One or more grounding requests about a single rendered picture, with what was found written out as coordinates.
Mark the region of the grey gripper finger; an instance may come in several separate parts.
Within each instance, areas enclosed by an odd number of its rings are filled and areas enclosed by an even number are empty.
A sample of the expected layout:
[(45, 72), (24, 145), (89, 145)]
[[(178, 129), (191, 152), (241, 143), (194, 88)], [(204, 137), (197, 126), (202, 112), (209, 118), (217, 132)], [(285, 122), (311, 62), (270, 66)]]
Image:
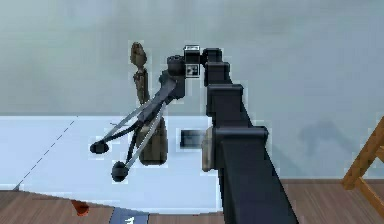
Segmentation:
[[(107, 145), (109, 141), (120, 138), (137, 128), (142, 128), (145, 124), (153, 120), (159, 110), (160, 101), (155, 99), (149, 100), (117, 123), (101, 140), (94, 142), (90, 146), (90, 151), (94, 154), (106, 153), (109, 150), (109, 146)], [(136, 121), (128, 128), (121, 130), (132, 118), (136, 118)]]
[(129, 170), (135, 161), (140, 157), (140, 154), (147, 146), (153, 134), (156, 132), (156, 129), (159, 126), (163, 116), (165, 107), (166, 104), (163, 103), (155, 118), (150, 122), (149, 126), (138, 127), (134, 130), (126, 161), (117, 161), (112, 167), (111, 176), (115, 182), (122, 182), (126, 179)]

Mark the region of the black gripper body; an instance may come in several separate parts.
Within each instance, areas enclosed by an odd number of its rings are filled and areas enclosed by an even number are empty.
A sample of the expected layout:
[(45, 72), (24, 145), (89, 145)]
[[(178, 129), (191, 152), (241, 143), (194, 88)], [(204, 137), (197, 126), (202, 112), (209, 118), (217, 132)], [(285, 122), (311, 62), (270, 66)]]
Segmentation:
[(142, 123), (150, 122), (162, 107), (173, 100), (185, 96), (185, 63), (184, 57), (180, 55), (167, 58), (168, 68), (159, 77), (160, 90), (155, 94), (150, 103), (137, 116)]

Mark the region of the brown fossilized leg bone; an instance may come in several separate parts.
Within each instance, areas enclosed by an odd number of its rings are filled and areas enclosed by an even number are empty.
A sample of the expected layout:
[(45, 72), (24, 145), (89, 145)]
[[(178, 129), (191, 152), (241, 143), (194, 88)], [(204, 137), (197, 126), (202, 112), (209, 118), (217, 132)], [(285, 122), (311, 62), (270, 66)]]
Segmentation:
[[(145, 68), (147, 55), (139, 42), (134, 42), (131, 46), (130, 61), (136, 66), (137, 71), (133, 75), (136, 86), (136, 93), (141, 105), (150, 99), (148, 88), (148, 72)], [(162, 165), (167, 160), (168, 142), (164, 118), (160, 119), (158, 126), (147, 145), (139, 156), (140, 162), (144, 166)]]

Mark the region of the white table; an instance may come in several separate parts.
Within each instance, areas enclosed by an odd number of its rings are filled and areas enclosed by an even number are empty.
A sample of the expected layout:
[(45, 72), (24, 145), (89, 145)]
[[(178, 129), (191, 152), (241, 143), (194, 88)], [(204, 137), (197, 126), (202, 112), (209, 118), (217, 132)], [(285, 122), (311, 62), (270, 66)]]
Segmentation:
[(184, 129), (206, 130), (206, 117), (168, 116), (168, 158), (161, 166), (136, 162), (116, 183), (111, 169), (123, 161), (130, 138), (109, 143), (101, 155), (89, 146), (116, 116), (0, 117), (0, 189), (60, 196), (145, 212), (205, 213), (221, 209), (217, 174), (201, 170), (201, 151), (179, 147)]

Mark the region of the dark blue flat object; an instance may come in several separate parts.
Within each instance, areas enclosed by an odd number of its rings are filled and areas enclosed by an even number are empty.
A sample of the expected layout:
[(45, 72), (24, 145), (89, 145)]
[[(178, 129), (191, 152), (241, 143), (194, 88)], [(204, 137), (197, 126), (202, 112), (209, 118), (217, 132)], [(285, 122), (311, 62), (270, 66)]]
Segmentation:
[(116, 207), (109, 224), (148, 224), (149, 214), (146, 212)]

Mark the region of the small red object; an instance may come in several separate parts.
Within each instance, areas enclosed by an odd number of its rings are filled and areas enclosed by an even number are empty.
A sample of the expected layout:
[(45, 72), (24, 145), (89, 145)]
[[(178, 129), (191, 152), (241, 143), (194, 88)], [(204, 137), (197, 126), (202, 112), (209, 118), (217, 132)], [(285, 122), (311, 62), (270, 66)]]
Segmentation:
[(85, 216), (89, 212), (89, 205), (82, 201), (72, 200), (71, 201), (74, 209), (78, 216)]

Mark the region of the beige block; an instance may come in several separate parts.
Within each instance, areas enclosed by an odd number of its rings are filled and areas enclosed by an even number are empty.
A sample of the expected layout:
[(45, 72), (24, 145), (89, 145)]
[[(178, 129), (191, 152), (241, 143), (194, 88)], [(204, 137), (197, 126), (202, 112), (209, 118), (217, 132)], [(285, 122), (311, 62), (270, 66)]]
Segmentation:
[(209, 127), (204, 135), (202, 144), (202, 170), (209, 172), (214, 168), (213, 128)]

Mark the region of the brown wooden chair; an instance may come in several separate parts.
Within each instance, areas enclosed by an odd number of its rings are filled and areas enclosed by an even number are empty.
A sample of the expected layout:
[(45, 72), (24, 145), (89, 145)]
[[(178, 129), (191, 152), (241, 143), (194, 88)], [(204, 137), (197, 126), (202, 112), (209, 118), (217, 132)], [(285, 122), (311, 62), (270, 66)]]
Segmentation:
[(370, 205), (384, 219), (384, 200), (378, 196), (363, 178), (376, 158), (384, 164), (384, 115), (378, 121), (366, 143), (341, 180), (345, 190), (358, 188)]

